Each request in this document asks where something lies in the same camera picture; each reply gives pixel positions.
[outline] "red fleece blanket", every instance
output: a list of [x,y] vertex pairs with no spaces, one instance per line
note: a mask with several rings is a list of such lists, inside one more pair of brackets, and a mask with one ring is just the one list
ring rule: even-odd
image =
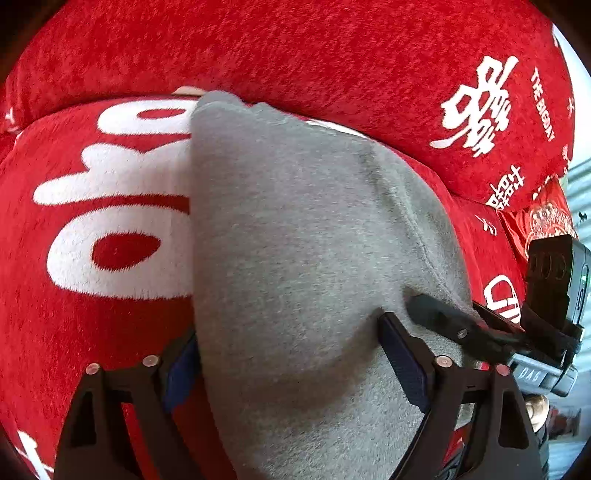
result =
[[572,152],[566,64],[527,0],[70,0],[8,78],[4,129],[182,85],[355,128],[497,208]]
[[11,134],[0,134],[0,163],[12,150],[15,136]]
[[[0,163],[0,421],[38,475],[51,474],[87,364],[133,365],[193,321],[195,104],[136,98],[71,108],[30,125]],[[452,197],[436,173],[402,157],[448,212],[475,298],[514,310],[523,284],[494,209]],[[201,384],[174,416],[206,476],[232,478]],[[155,479],[131,413],[128,421],[145,476]]]

